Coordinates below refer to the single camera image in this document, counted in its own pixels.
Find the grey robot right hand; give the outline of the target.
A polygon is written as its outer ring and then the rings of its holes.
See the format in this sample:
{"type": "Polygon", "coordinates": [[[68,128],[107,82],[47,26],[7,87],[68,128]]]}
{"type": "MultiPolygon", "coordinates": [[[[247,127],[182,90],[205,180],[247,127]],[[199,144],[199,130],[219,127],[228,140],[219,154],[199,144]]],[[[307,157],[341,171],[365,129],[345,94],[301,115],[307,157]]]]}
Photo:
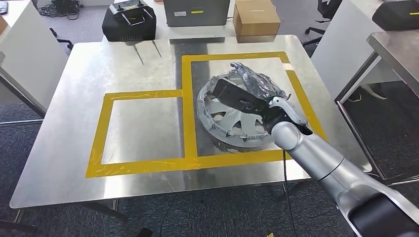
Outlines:
{"type": "Polygon", "coordinates": [[[262,117],[270,113],[273,107],[279,107],[286,113],[293,109],[286,93],[272,80],[239,62],[230,63],[229,75],[241,81],[237,84],[224,77],[216,79],[210,86],[209,94],[222,104],[246,114],[262,117]]]}

